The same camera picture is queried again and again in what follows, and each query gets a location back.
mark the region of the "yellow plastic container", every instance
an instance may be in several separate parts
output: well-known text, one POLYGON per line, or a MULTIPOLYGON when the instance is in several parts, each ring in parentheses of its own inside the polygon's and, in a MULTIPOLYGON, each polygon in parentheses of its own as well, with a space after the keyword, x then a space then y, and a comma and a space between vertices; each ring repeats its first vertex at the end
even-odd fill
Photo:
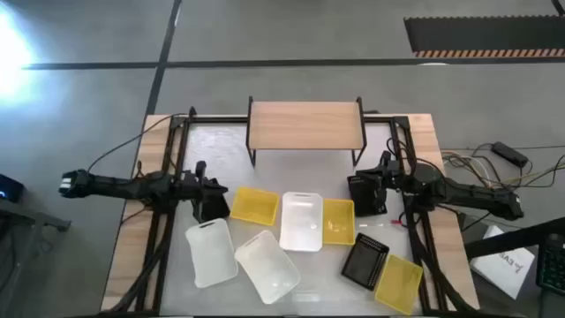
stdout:
POLYGON ((324 200, 324 244, 355 243, 355 206, 351 200, 324 200))
POLYGON ((380 275, 375 299, 403 314, 412 314, 423 272, 413 262, 391 254, 380 275))
POLYGON ((263 225, 273 225, 278 207, 277 193, 240 186, 233 200, 230 216, 263 225))

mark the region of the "concrete floor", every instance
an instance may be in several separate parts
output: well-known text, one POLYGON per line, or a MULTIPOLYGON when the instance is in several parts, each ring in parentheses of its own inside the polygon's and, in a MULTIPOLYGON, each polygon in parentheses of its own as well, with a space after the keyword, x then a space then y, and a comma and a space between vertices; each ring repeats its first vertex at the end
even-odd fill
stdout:
MULTIPOLYGON (((0 2, 0 68, 16 63, 154 62, 172 0, 11 0, 0 2)), ((169 60, 412 57, 402 18, 424 15, 554 14, 549 1, 499 0, 184 0, 169 60)), ((502 140, 512 146, 565 144, 565 64, 250 68, 165 72, 155 113, 242 114, 256 99, 352 100, 368 110, 432 113, 443 148, 502 140)), ((139 132, 154 70, 0 72, 0 173, 23 182, 26 205, 72 220, 46 233, 18 289, 14 317, 97 312, 123 201, 64 200, 61 173, 88 166, 139 132)), ((137 144, 100 162, 95 173, 127 177, 137 144)), ((534 170, 565 150, 524 150, 534 170)), ((493 157, 507 177, 516 171, 493 157)), ((458 180, 471 182, 461 171, 458 180)), ((519 194, 528 226, 563 216, 565 179, 519 194)), ((470 211, 476 215, 481 212, 470 211)), ((477 278, 481 304, 535 317, 532 281, 519 301, 477 278)))

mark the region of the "white tray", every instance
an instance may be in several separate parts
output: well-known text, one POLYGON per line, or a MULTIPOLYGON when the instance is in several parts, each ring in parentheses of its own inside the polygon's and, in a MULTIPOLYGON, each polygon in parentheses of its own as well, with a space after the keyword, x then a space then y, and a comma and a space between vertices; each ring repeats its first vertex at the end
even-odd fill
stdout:
POLYGON ((282 196, 281 239, 285 250, 318 252, 322 246, 324 200, 317 193, 282 196))
POLYGON ((230 230, 223 219, 195 225, 186 231, 185 236, 191 246, 197 287, 219 284, 237 275, 230 230))
POLYGON ((236 251, 265 304, 272 304, 300 282, 300 273, 270 231, 262 231, 236 251))

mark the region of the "power adapter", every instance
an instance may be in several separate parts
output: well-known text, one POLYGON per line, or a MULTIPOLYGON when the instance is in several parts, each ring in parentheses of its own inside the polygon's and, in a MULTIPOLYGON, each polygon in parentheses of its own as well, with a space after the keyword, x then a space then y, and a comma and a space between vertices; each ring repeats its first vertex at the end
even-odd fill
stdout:
POLYGON ((523 168, 530 161, 528 157, 520 154, 500 141, 493 144, 491 151, 506 159, 509 163, 514 164, 518 168, 523 168))

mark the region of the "wooden shelf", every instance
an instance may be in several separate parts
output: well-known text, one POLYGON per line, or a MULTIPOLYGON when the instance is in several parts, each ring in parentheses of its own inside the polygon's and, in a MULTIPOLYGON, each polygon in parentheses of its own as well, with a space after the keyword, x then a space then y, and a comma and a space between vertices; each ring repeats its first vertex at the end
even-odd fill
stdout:
POLYGON ((358 102, 251 102, 248 148, 361 149, 358 102))

